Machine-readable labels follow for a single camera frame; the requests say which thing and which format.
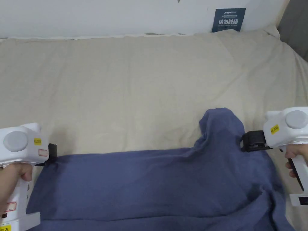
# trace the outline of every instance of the gray round button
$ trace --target gray round button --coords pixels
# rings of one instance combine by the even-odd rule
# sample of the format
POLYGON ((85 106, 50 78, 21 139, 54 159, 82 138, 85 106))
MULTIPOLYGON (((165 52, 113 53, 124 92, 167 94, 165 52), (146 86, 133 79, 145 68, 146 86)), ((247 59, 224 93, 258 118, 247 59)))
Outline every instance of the gray round button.
POLYGON ((303 111, 292 111, 286 115, 286 124, 293 129, 301 129, 308 124, 308 115, 303 111))
POLYGON ((23 132, 11 132, 4 137, 3 144, 11 152, 24 150, 28 145, 28 138, 23 132))

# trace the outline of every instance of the white label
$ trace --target white label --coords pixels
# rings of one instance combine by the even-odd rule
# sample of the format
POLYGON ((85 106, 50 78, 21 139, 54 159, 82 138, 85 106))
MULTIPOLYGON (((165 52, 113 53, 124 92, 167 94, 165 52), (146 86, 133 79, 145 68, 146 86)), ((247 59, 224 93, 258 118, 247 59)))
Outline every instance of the white label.
POLYGON ((7 203, 7 209, 5 212, 14 211, 16 209, 16 202, 7 203))
POLYGON ((48 155, 48 152, 47 152, 47 150, 39 149, 38 155, 39 155, 39 156, 47 156, 47 155, 48 155))

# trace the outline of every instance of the yellow sticker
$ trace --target yellow sticker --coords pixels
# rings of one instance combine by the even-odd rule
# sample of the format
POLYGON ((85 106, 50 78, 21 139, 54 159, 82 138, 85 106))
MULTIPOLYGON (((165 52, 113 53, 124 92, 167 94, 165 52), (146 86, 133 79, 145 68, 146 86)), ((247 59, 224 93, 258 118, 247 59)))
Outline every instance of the yellow sticker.
POLYGON ((0 226, 0 231, 12 231, 11 225, 0 226))
POLYGON ((42 145, 42 139, 34 138, 34 145, 42 145))
POLYGON ((272 135, 279 131, 279 126, 276 124, 274 127, 270 129, 272 135))

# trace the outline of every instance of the blue fabric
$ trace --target blue fabric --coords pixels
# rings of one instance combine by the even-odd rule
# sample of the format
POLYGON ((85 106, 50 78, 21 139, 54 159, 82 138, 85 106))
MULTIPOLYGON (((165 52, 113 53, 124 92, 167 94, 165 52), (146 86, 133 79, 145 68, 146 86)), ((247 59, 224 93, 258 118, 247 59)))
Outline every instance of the blue fabric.
POLYGON ((293 230, 270 157, 239 149, 241 121, 218 108, 200 129, 193 148, 59 157, 30 198, 33 230, 293 230))

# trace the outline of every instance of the beige mattress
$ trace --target beige mattress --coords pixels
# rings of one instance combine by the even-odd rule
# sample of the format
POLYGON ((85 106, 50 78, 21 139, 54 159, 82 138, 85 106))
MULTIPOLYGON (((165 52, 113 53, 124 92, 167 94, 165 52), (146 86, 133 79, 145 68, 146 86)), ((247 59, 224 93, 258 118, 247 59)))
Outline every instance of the beige mattress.
MULTIPOLYGON (((246 131, 264 113, 307 106, 308 64, 275 27, 194 36, 0 42, 0 127, 38 122, 60 155, 191 147, 209 108, 246 131)), ((288 192, 286 159, 269 152, 288 192)), ((308 208, 292 208, 297 230, 308 208)))

